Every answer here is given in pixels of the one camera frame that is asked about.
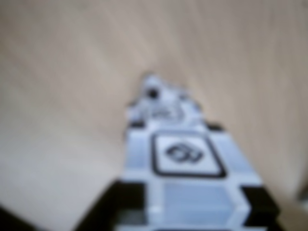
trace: printed symbol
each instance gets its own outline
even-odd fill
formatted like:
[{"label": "printed symbol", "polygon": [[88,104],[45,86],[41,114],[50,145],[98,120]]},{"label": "printed symbol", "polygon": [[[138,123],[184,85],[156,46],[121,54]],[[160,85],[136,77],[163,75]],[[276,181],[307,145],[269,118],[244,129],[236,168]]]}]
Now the printed symbol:
[{"label": "printed symbol", "polygon": [[178,163],[190,162],[195,164],[203,157],[203,153],[197,147],[187,142],[172,145],[166,150],[166,154]]},{"label": "printed symbol", "polygon": [[151,112],[153,119],[177,120],[180,118],[180,109],[174,105],[158,105]]}]

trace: wooden table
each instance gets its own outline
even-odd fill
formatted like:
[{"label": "wooden table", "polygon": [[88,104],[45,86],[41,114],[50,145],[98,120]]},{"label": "wooden table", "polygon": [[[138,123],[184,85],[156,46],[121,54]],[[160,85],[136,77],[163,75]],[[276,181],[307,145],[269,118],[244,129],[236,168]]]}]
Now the wooden table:
[{"label": "wooden table", "polygon": [[148,70],[191,90],[306,231],[307,0],[2,0],[0,204],[72,230],[122,169]]}]

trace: black plastic part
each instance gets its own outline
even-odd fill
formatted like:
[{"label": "black plastic part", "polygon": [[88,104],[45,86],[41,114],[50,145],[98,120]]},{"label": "black plastic part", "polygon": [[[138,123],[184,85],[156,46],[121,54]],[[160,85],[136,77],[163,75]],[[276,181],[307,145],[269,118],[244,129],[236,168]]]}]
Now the black plastic part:
[{"label": "black plastic part", "polygon": [[136,121],[136,122],[130,123],[129,126],[131,128],[144,128],[145,127],[145,123],[143,121]]},{"label": "black plastic part", "polygon": [[224,131],[225,129],[218,123],[207,123],[208,129],[211,131]]},{"label": "black plastic part", "polygon": [[34,231],[35,227],[0,207],[0,230]]},{"label": "black plastic part", "polygon": [[281,227],[279,223],[275,222],[269,226],[267,231],[284,231],[284,229]]},{"label": "black plastic part", "polygon": [[159,98],[159,90],[155,88],[150,88],[147,90],[147,96],[153,100]]},{"label": "black plastic part", "polygon": [[245,222],[248,227],[268,227],[279,215],[279,208],[264,187],[242,187],[251,205],[250,214]]},{"label": "black plastic part", "polygon": [[118,183],[117,207],[120,209],[144,209],[144,184],[142,183]]},{"label": "black plastic part", "polygon": [[140,211],[145,222],[145,186],[142,183],[116,181],[102,195],[95,206],[76,228],[76,231],[113,231],[123,211]]}]

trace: black border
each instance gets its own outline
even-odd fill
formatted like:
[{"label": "black border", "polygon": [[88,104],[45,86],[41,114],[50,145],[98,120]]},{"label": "black border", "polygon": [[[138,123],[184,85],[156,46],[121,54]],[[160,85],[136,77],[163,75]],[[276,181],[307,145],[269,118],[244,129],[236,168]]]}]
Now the black border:
[{"label": "black border", "polygon": [[241,189],[251,207],[244,225],[246,227],[269,227],[280,213],[272,196],[264,186],[244,185]]},{"label": "black border", "polygon": [[[163,173],[158,170],[157,164],[156,164],[156,148],[155,148],[155,139],[159,135],[162,134],[187,134],[187,135],[196,135],[200,136],[201,138],[204,138],[206,144],[208,144],[208,147],[210,151],[213,153],[213,157],[216,160],[218,166],[220,167],[220,173],[217,175],[213,174],[188,174],[188,173]],[[213,144],[209,140],[209,138],[204,137],[202,134],[198,132],[191,132],[191,131],[160,131],[152,135],[151,137],[151,151],[152,151],[152,168],[153,171],[159,175],[159,176],[165,176],[165,177],[195,177],[195,178],[224,178],[227,176],[227,172],[221,162],[221,160],[218,157],[217,151],[215,150]]]},{"label": "black border", "polygon": [[0,206],[0,230],[10,231],[35,231],[38,230],[34,225],[28,223],[16,214]]}]

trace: wooden surface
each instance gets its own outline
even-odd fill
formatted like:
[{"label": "wooden surface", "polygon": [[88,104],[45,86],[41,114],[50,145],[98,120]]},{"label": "wooden surface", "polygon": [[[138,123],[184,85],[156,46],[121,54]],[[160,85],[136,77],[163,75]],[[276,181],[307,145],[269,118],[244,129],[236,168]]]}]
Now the wooden surface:
[{"label": "wooden surface", "polygon": [[122,169],[148,70],[225,125],[306,231],[307,0],[1,0],[0,204],[73,229]]}]

